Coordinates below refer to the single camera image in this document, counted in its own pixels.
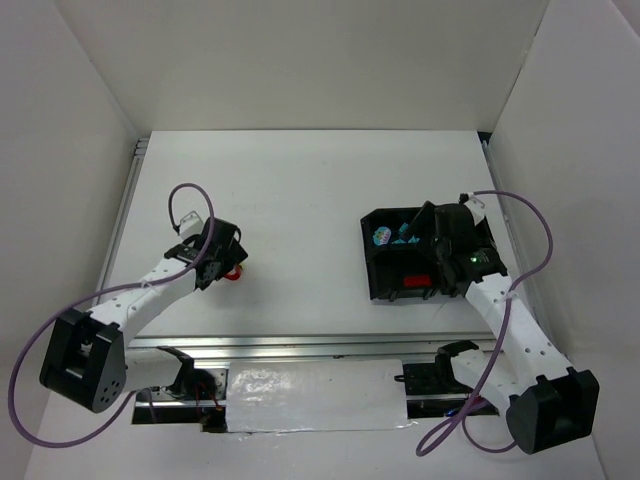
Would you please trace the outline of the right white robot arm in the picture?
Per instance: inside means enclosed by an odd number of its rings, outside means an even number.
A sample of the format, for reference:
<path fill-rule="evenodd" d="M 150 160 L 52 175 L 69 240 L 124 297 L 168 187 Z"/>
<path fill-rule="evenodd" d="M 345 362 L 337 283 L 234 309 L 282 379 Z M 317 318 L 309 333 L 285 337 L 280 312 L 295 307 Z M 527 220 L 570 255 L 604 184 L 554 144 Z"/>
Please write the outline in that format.
<path fill-rule="evenodd" d="M 435 450 L 485 404 L 498 411 L 514 446 L 526 454 L 590 436 L 599 383 L 557 350 L 519 298 L 516 290 L 524 279 L 509 276 L 484 203 L 473 194 L 457 203 L 426 202 L 403 236 L 420 240 L 441 271 L 444 291 L 463 297 L 496 338 L 490 355 L 470 342 L 439 351 L 446 372 L 471 393 L 456 414 L 419 441 L 417 456 Z"/>

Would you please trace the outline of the red flower lego piece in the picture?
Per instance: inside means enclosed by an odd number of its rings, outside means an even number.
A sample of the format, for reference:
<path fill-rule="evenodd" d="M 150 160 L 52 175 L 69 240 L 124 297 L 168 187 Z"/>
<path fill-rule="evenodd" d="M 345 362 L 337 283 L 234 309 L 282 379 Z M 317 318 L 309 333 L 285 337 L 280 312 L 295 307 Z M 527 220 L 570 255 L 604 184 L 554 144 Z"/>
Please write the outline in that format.
<path fill-rule="evenodd" d="M 237 281 L 241 278 L 243 273 L 243 267 L 241 265 L 236 265 L 231 271 L 224 275 L 224 278 L 229 281 Z"/>

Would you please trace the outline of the red lego bar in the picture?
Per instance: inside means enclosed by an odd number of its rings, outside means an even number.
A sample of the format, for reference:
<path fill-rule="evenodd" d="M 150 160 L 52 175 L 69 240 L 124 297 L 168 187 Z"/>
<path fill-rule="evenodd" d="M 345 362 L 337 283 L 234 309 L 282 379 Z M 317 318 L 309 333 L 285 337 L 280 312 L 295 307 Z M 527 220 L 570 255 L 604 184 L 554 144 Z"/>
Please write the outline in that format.
<path fill-rule="evenodd" d="M 432 279 L 428 274 L 406 276 L 403 278 L 403 285 L 409 289 L 431 287 Z"/>

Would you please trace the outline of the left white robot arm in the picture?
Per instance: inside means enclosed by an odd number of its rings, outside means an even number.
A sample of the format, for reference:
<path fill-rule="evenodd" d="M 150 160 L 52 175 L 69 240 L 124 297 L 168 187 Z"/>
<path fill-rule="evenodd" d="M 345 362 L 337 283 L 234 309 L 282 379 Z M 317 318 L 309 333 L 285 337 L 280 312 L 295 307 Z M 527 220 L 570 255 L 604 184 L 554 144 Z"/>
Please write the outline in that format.
<path fill-rule="evenodd" d="M 248 257 L 233 223 L 194 218 L 179 229 L 180 243 L 138 286 L 87 311 L 69 308 L 56 318 L 39 376 L 42 386 L 94 413 L 126 391 L 159 388 L 177 399 L 216 394 L 215 377 L 177 348 L 129 348 L 174 303 L 223 278 L 238 278 Z"/>

